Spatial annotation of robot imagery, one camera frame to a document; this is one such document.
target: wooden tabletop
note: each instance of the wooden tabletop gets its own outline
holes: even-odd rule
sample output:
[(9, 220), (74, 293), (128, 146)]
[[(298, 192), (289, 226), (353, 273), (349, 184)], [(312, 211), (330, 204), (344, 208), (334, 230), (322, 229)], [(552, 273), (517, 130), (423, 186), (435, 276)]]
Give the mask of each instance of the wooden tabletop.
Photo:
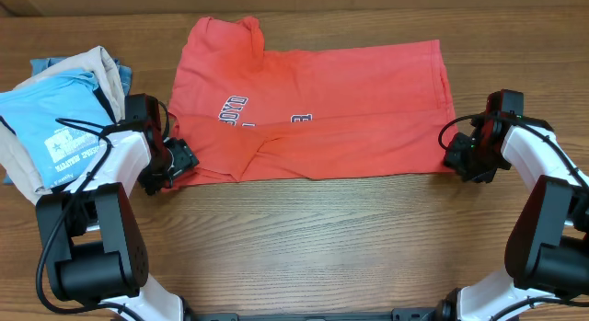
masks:
[[(501, 88), (524, 92), (525, 114), (547, 120), (576, 165), (589, 171), (585, 7), (254, 16), (269, 50), (439, 39), (457, 115), (481, 112), (487, 95)], [(0, 91), (30, 75), (29, 59), (102, 45), (132, 67), (132, 92), (167, 102), (182, 46), (199, 17), (0, 19)], [(198, 312), (390, 311), (434, 306), (455, 287), (502, 267), (528, 192), (514, 170), (495, 179), (489, 185), (461, 183), (455, 175), (275, 180), (155, 197), (138, 189), (131, 204), (150, 272)], [(14, 187), (1, 186), (0, 320), (109, 319), (108, 312), (66, 317), (45, 310), (34, 288), (39, 254), (33, 205)], [(586, 316), (582, 309), (543, 306), (523, 319)]]

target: black cable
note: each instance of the black cable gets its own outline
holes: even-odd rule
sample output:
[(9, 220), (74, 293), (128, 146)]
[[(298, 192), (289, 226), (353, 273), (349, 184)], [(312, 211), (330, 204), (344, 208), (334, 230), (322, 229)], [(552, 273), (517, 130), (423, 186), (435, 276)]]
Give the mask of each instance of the black cable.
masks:
[(525, 306), (532, 306), (532, 308), (534, 308), (534, 304), (537, 304), (537, 303), (560, 304), (560, 305), (571, 306), (571, 307), (589, 307), (589, 303), (585, 303), (585, 302), (565, 301), (565, 300), (556, 299), (556, 298), (543, 298), (543, 297), (528, 298), (528, 299), (524, 300), (523, 302), (519, 302), (517, 304), (513, 304), (511, 306), (508, 306), (508, 307), (502, 309), (501, 312), (492, 316), (490, 321), (499, 321), (499, 319), (501, 319), (502, 317), (512, 313), (513, 311), (517, 311), (518, 309), (525, 307)]
[(45, 263), (47, 262), (47, 257), (49, 256), (49, 252), (52, 248), (53, 242), (55, 241), (55, 237), (57, 236), (57, 232), (59, 231), (61, 226), (64, 224), (65, 217), (73, 209), (73, 206), (75, 205), (75, 203), (78, 202), (79, 196), (84, 191), (84, 188), (90, 183), (90, 181), (94, 178), (94, 176), (100, 170), (100, 168), (102, 167), (104, 162), (107, 160), (107, 157), (110, 154), (110, 150), (112, 149), (112, 143), (110, 142), (109, 138), (107, 138), (106, 136), (104, 136), (102, 134), (102, 132), (95, 132), (95, 131), (90, 130), (85, 127), (76, 126), (76, 125), (72, 124), (72, 122), (85, 124), (85, 125), (89, 125), (89, 126), (93, 126), (93, 127), (97, 127), (97, 128), (104, 128), (104, 126), (100, 126), (100, 125), (92, 123), (92, 122), (86, 122), (86, 121), (81, 121), (81, 120), (72, 120), (72, 119), (56, 119), (56, 121), (61, 123), (62, 125), (67, 126), (67, 127), (78, 129), (80, 131), (88, 132), (88, 133), (96, 135), (99, 139), (102, 139), (107, 143), (107, 148), (104, 152), (104, 155), (102, 155), (102, 157), (98, 160), (98, 162), (96, 163), (94, 168), (92, 168), (92, 170), (90, 170), (90, 172), (87, 173), (87, 176), (84, 179), (84, 181), (82, 182), (82, 184), (75, 190), (72, 198), (65, 204), (62, 214), (59, 216), (59, 218), (55, 222), (55, 225), (52, 229), (52, 232), (49, 235), (47, 243), (43, 247), (43, 250), (42, 250), (42, 252), (40, 254), (40, 258), (39, 258), (39, 264), (37, 265), (37, 273), (36, 273), (36, 281), (35, 281), (37, 296), (39, 297), (40, 302), (48, 310), (50, 310), (54, 313), (57, 313), (57, 314), (71, 315), (71, 314), (96, 311), (98, 309), (103, 309), (103, 308), (112, 308), (112, 309), (118, 310), (119, 314), (121, 314), (122, 312), (126, 313), (128, 316), (130, 316), (135, 321), (143, 321), (143, 319), (138, 314), (136, 314), (129, 307), (122, 305), (122, 304), (100, 303), (100, 304), (96, 304), (96, 305), (88, 305), (88, 306), (82, 306), (82, 307), (77, 307), (77, 308), (62, 308), (62, 307), (58, 307), (58, 306), (52, 304), (45, 296), (45, 292), (43, 291), (43, 280), (42, 280), (43, 279), (43, 269), (45, 268)]
[(164, 109), (164, 111), (166, 112), (166, 128), (164, 128), (164, 132), (162, 133), (162, 139), (166, 140), (167, 135), (169, 134), (169, 113), (167, 112), (166, 104), (164, 104), (160, 100), (158, 100), (157, 102), (159, 103), (159, 106), (161, 106), (162, 109)]
[(532, 133), (537, 138), (542, 140), (542, 142), (547, 143), (550, 146), (550, 148), (559, 156), (562, 163), (567, 167), (567, 169), (571, 173), (571, 176), (573, 176), (574, 179), (579, 183), (579, 185), (585, 190), (585, 192), (587, 194), (589, 194), (589, 186), (584, 181), (584, 179), (581, 178), (581, 175), (579, 175), (579, 171), (577, 170), (577, 168), (575, 166), (572, 165), (571, 160), (564, 153), (564, 151), (562, 151), (555, 143), (553, 143), (548, 136), (541, 134), (537, 130), (531, 128), (530, 126), (528, 126), (527, 124), (525, 124), (519, 120), (513, 120), (513, 119), (508, 119), (505, 117), (487, 115), (487, 114), (471, 114), (471, 115), (466, 115), (466, 116), (463, 116), (460, 118), (456, 118), (456, 119), (448, 122), (444, 126), (444, 128), (442, 128), (442, 130), (440, 131), (440, 134), (438, 135), (438, 143), (440, 144), (440, 146), (442, 146), (442, 148), (445, 149), (446, 151), (450, 151), (450, 152), (464, 151), (465, 149), (451, 149), (450, 147), (444, 145), (444, 143), (442, 142), (442, 137), (444, 136), (444, 132), (448, 128), (450, 128), (452, 125), (454, 125), (462, 120), (472, 120), (472, 119), (490, 119), (490, 120), (497, 120), (500, 122), (506, 122), (506, 123), (509, 123), (513, 126), (520, 127), (522, 129)]

